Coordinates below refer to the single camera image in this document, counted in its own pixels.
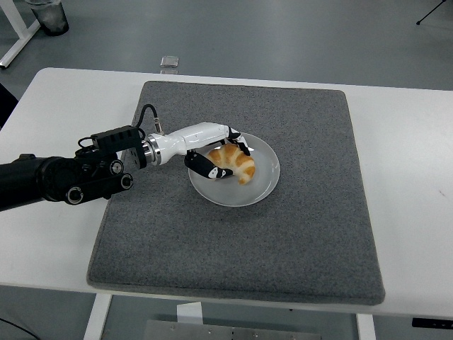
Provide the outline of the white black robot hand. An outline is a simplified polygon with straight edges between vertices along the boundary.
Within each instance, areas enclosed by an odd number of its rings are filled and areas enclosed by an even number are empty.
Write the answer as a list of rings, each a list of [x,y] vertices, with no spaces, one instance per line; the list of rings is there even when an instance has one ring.
[[[256,172],[245,137],[235,129],[216,123],[200,123],[168,135],[151,134],[151,162],[162,165],[175,155],[185,157],[185,165],[207,179],[236,176],[241,185]]]

